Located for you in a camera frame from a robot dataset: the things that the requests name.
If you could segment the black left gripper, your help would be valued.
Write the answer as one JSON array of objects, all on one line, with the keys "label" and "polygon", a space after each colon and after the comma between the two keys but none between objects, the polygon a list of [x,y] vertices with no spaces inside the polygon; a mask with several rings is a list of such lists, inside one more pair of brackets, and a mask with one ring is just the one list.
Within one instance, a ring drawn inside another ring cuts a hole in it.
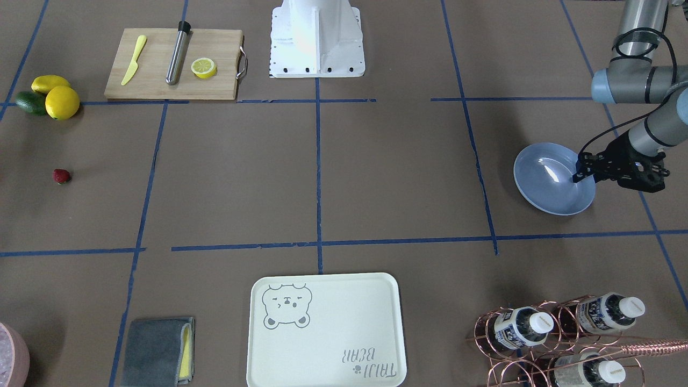
[{"label": "black left gripper", "polygon": [[626,189],[656,193],[665,189],[664,179],[670,175],[664,166],[665,158],[662,149],[656,156],[641,154],[632,147],[629,135],[623,134],[610,142],[612,164],[604,153],[578,154],[572,182],[581,183],[592,177],[594,184],[609,180]]}]

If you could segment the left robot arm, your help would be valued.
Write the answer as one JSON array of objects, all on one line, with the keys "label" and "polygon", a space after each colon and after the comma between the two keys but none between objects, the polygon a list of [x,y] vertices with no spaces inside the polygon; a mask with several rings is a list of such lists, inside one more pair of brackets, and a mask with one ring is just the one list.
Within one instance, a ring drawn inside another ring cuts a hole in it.
[{"label": "left robot arm", "polygon": [[668,149],[686,140],[686,66],[679,66],[664,33],[668,1],[627,1],[607,68],[592,79],[592,98],[605,104],[653,104],[627,121],[629,130],[604,151],[578,152],[573,183],[592,177],[648,193],[664,189]]}]

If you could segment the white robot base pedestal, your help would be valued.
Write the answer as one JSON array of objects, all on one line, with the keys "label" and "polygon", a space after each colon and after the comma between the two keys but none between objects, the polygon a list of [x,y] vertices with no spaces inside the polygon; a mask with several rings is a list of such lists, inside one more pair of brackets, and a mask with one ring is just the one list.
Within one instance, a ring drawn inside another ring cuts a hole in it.
[{"label": "white robot base pedestal", "polygon": [[270,78],[366,73],[361,13],[349,1],[283,1],[271,22]]}]

